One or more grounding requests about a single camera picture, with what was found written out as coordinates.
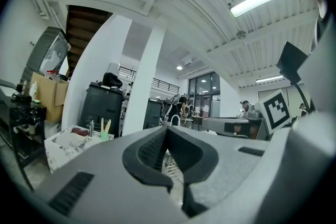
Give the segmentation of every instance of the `bottle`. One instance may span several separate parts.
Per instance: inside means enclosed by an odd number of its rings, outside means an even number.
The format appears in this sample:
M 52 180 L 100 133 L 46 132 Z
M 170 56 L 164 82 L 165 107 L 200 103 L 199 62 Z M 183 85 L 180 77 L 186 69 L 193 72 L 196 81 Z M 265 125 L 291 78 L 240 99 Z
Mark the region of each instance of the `bottle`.
M 30 85 L 29 95 L 31 96 L 31 100 L 35 101 L 37 92 L 37 81 Z
M 95 123 L 94 123 L 94 121 L 91 121 L 90 122 L 90 127 L 89 127 L 89 137 L 93 137 L 93 133 L 94 133 L 94 131 L 95 131 L 95 125 L 94 125 Z

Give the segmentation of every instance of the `window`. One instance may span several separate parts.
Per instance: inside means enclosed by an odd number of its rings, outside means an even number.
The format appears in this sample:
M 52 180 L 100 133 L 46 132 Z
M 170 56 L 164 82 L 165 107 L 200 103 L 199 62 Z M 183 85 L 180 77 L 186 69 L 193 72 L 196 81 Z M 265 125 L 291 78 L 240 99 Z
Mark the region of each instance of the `window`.
M 211 92 L 211 74 L 207 74 L 197 78 L 196 93 Z
M 220 85 L 219 80 L 220 80 L 219 75 L 217 75 L 216 73 L 211 74 L 211 83 L 212 83 L 211 91 L 219 91 L 220 90 L 221 85 Z
M 189 80 L 189 94 L 193 94 L 196 88 L 196 79 Z

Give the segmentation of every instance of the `doorway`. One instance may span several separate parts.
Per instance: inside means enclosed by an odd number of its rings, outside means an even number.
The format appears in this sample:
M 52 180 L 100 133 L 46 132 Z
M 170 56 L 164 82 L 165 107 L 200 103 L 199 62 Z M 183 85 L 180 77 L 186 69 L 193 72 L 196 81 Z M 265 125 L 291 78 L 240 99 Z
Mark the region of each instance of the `doorway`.
M 211 110 L 210 110 L 210 115 L 212 118 L 220 117 L 220 107 L 221 107 L 221 96 L 213 95 L 212 102 L 211 102 Z
M 200 117 L 210 117 L 211 111 L 211 95 L 199 95 L 195 98 L 195 112 Z

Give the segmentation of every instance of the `balcony railing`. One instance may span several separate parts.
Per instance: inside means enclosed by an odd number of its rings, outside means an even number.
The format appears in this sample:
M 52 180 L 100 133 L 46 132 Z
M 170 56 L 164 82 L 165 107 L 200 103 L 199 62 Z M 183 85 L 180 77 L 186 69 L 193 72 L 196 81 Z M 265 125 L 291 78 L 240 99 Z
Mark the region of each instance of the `balcony railing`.
M 137 75 L 136 71 L 128 69 L 126 67 L 120 67 L 118 71 L 118 76 L 122 78 L 134 80 L 136 75 Z M 152 86 L 175 94 L 177 94 L 179 92 L 178 90 L 180 89 L 180 87 L 176 85 L 170 84 L 168 82 L 156 78 L 153 78 Z

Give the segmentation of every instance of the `fluorescent light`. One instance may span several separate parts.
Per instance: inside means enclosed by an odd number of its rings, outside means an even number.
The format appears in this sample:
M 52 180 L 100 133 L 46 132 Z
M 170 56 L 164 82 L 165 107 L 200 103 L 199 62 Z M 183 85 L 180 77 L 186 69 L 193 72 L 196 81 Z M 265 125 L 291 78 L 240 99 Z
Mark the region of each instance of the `fluorescent light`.
M 276 77 L 271 77 L 271 78 L 267 78 L 267 79 L 257 79 L 256 83 L 263 82 L 263 81 L 268 81 L 268 80 L 272 80 L 272 79 L 281 79 L 281 78 L 283 78 L 283 75 L 276 76 Z
M 254 9 L 266 2 L 271 0 L 245 0 L 240 4 L 231 8 L 231 13 L 235 18 L 239 17 L 240 15 L 249 12 L 251 9 Z

